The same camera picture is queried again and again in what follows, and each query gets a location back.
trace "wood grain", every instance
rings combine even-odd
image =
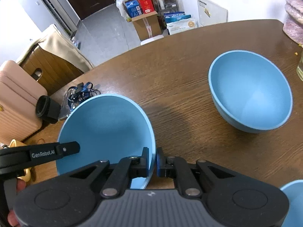
[[[35,46],[20,66],[29,74],[33,74],[37,68],[42,70],[42,76],[38,79],[48,95],[52,95],[67,83],[82,75],[83,72],[68,61],[43,50],[39,45]]]
[[[81,75],[55,93],[61,103],[67,88],[91,81],[101,93],[117,93],[137,102],[148,115],[157,147],[188,162],[206,159],[275,186],[302,177],[303,82],[296,74],[301,48],[277,20],[250,20],[206,26],[143,45]],[[294,105],[282,127],[262,134],[237,130],[216,110],[208,69],[221,53],[254,51],[275,63],[292,89]],[[26,140],[57,140],[62,122]],[[56,176],[55,163],[36,167],[37,181]],[[150,188],[173,187],[153,177]]]

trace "bowl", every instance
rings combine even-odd
[[[58,142],[76,141],[80,152],[56,161],[64,174],[98,160],[118,163],[129,156],[141,156],[149,148],[149,176],[135,178],[132,189],[144,189],[155,163],[156,144],[151,123],[135,102],[116,94],[103,94],[81,103],[63,124]]]
[[[243,50],[221,54],[210,66],[209,87],[219,113],[242,131],[272,130],[290,117],[290,86],[283,73],[259,54]]]
[[[303,180],[290,182],[281,190],[289,200],[289,210],[282,227],[303,226]]]

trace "pink suitcase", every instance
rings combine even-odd
[[[35,115],[40,96],[47,91],[12,60],[0,66],[0,142],[22,141],[42,125]]]

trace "human hand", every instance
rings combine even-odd
[[[26,182],[21,180],[21,179],[17,179],[17,192],[23,190],[26,186]],[[11,210],[7,216],[7,221],[11,226],[16,226],[16,227],[20,227],[20,224],[18,223],[18,220],[16,218],[16,215],[14,213],[13,210]]]

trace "gray tile floor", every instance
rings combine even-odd
[[[95,66],[140,46],[134,25],[120,15],[115,4],[84,19],[75,37]]]

